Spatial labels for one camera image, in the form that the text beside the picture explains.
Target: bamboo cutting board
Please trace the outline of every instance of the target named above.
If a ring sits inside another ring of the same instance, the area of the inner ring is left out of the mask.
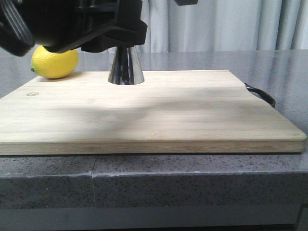
[[[306,135],[231,72],[36,77],[0,99],[0,154],[302,152]]]

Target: engraved logo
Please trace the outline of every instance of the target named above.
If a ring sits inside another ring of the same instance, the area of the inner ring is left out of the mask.
[[[38,92],[31,92],[31,93],[28,93],[27,96],[36,96],[38,94],[39,94]]]

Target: white curtain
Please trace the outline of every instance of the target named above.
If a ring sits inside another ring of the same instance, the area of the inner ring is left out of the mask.
[[[308,0],[143,0],[141,18],[141,52],[308,49]]]

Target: cutting board edge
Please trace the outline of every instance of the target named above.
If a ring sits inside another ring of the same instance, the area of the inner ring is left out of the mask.
[[[0,143],[0,155],[167,154],[167,153],[302,153],[303,141]]]

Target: yellow lemon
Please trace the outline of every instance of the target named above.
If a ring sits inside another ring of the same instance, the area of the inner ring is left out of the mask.
[[[76,50],[56,54],[39,46],[32,55],[31,70],[39,76],[61,78],[73,72],[78,62],[79,56]]]

